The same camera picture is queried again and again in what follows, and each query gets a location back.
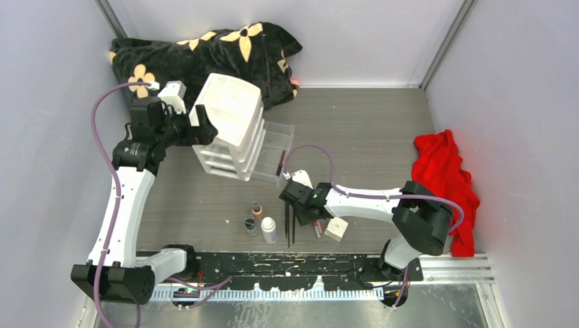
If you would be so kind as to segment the pink lip gloss tube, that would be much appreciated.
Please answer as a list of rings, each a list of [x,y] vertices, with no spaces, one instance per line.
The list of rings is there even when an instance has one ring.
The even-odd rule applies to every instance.
[[[318,232],[319,232],[320,234],[323,234],[323,228],[322,228],[322,224],[321,224],[321,221],[320,221],[320,220],[317,220],[317,221],[316,221],[316,226],[317,226]]]

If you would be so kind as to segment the red silver lip pencil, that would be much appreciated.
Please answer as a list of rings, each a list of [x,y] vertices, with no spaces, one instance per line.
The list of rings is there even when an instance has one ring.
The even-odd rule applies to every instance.
[[[313,229],[315,231],[316,237],[320,238],[321,237],[320,227],[316,222],[313,224]]]

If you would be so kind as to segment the white plastic drawer organizer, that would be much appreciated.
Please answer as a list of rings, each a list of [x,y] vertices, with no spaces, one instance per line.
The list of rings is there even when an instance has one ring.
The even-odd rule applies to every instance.
[[[195,102],[204,106],[218,134],[207,146],[193,146],[204,171],[248,181],[264,142],[261,90],[242,79],[212,73]]]

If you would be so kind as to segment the clear plastic drawer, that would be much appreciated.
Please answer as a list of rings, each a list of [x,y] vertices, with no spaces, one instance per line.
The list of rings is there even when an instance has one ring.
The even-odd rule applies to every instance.
[[[251,179],[272,182],[279,187],[284,178],[282,173],[276,177],[276,170],[282,151],[285,150],[287,153],[292,147],[294,125],[265,121],[264,130],[264,140]]]

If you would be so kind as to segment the dark red lipstick tube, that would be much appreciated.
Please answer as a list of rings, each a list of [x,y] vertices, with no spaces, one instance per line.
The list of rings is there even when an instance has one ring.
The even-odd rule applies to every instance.
[[[284,165],[285,155],[286,155],[286,151],[284,150],[284,151],[282,151],[280,159],[279,159],[279,164],[278,164],[277,170],[276,170],[276,177],[279,177],[281,175],[283,165]]]

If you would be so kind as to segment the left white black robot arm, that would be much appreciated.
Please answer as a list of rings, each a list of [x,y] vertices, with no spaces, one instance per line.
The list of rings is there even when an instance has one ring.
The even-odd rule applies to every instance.
[[[144,305],[154,288],[170,277],[193,281],[199,273],[195,248],[169,244],[144,260],[137,258],[137,237],[148,194],[167,149],[207,146],[218,131],[204,105],[183,110],[168,100],[148,97],[130,108],[129,136],[111,156],[111,191],[95,245],[70,278],[94,301]]]

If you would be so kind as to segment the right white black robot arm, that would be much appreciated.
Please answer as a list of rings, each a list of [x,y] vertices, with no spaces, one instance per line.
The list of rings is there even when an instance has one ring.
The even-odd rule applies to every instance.
[[[435,196],[415,181],[402,188],[366,190],[329,182],[312,187],[291,178],[279,197],[302,226],[318,219],[345,217],[394,225],[399,234],[385,243],[378,260],[381,276],[390,281],[400,280],[419,256],[441,255],[453,216],[461,211],[455,202]]]

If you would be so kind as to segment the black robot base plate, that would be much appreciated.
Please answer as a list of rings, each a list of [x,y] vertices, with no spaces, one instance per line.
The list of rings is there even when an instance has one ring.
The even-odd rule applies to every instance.
[[[197,254],[197,274],[181,278],[189,284],[211,286],[230,277],[225,287],[269,291],[311,290],[320,280],[324,291],[369,290],[394,286],[403,277],[386,276],[378,254],[212,253]]]

